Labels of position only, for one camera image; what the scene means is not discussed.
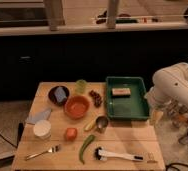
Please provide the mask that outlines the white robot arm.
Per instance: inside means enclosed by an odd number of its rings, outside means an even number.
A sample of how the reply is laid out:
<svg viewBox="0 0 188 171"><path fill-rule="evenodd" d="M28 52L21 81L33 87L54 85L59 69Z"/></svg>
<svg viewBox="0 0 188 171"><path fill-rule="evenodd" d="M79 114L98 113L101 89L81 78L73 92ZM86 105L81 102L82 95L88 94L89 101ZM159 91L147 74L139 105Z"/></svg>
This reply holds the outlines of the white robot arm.
<svg viewBox="0 0 188 171"><path fill-rule="evenodd" d="M157 70L153 86L145 94L152 109L162 109L176 100L188 108L188 63L181 62Z"/></svg>

